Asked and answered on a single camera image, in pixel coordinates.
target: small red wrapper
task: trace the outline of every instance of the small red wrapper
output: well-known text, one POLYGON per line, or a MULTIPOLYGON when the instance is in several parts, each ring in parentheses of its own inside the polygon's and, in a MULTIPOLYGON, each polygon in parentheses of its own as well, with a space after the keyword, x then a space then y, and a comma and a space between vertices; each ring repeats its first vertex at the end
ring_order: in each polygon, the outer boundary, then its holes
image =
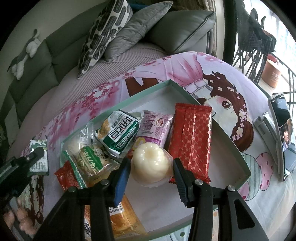
POLYGON ((79 184, 69 161, 66 161, 64 166, 58 169, 54 174, 57 176, 64 192, 71 186, 79 188, 79 184))
POLYGON ((196 179, 210 182, 208 176, 212 108, 203 105, 176 103, 175 122, 168 152, 179 157, 184 168, 196 179))

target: smartphone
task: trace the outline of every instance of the smartphone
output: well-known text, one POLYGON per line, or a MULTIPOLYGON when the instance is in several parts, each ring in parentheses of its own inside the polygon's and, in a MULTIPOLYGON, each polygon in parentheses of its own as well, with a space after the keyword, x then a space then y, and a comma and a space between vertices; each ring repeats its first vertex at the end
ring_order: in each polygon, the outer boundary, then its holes
POLYGON ((292 118, 283 93, 270 97, 268 105, 278 136, 276 149, 279 174, 282 181, 285 181, 296 167, 296 141, 292 118))

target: person on phone screen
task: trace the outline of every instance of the person on phone screen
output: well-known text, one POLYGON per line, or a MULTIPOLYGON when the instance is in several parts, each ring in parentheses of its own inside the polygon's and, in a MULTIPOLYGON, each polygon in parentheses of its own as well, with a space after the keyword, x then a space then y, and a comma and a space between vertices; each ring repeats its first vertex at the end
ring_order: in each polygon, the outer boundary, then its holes
POLYGON ((283 138, 283 151, 285 151, 288 146, 291 144, 291 140, 289 140, 289 129, 288 129, 288 123, 286 122, 282 127, 281 127, 281 132, 282 132, 282 138, 283 138))

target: phone screen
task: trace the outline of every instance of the phone screen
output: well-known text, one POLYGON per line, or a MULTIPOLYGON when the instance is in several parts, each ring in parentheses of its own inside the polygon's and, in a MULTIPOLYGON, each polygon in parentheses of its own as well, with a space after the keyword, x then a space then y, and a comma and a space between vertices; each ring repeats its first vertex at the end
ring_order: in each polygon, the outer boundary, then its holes
POLYGON ((293 172, 296 166, 295 133, 288 104, 284 95, 271 100, 272 107, 279 125, 281 146, 284 156, 284 180, 293 172))

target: gray pillow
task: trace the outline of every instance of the gray pillow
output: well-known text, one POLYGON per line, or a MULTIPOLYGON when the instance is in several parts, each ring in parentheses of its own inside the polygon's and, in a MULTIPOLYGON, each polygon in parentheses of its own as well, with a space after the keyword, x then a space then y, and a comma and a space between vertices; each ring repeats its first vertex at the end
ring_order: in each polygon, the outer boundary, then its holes
POLYGON ((131 17, 105 50, 107 62, 133 47, 170 9, 173 2, 160 2, 147 6, 131 17))
POLYGON ((131 18, 133 12, 126 0, 110 0, 100 12, 86 36, 78 60, 78 77, 102 57, 107 44, 131 18))
POLYGON ((176 54, 194 46, 216 22, 215 12, 187 10, 168 12, 146 34, 145 39, 176 54))

